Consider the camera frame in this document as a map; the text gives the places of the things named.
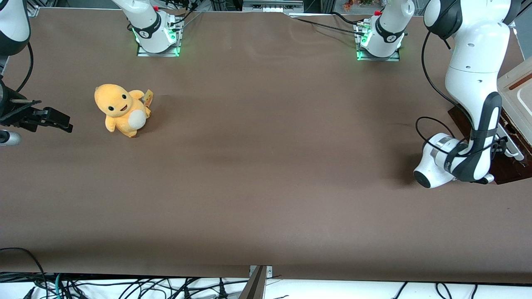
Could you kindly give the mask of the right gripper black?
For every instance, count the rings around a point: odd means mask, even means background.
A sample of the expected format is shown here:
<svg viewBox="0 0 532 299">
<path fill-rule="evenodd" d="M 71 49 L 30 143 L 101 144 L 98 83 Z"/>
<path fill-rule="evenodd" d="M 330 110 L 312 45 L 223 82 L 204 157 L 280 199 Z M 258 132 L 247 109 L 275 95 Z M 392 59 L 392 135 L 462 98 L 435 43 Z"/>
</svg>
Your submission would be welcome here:
<svg viewBox="0 0 532 299">
<path fill-rule="evenodd" d="M 31 132 L 36 132 L 38 126 L 55 127 L 69 134 L 72 133 L 74 125 L 70 124 L 68 115 L 54 108 L 45 107 L 42 110 L 42 117 L 39 117 L 35 114 L 39 110 L 34 106 L 42 101 L 29 100 L 21 93 L 7 87 L 2 80 L 0 85 L 0 123 L 2 126 L 20 127 Z"/>
</svg>

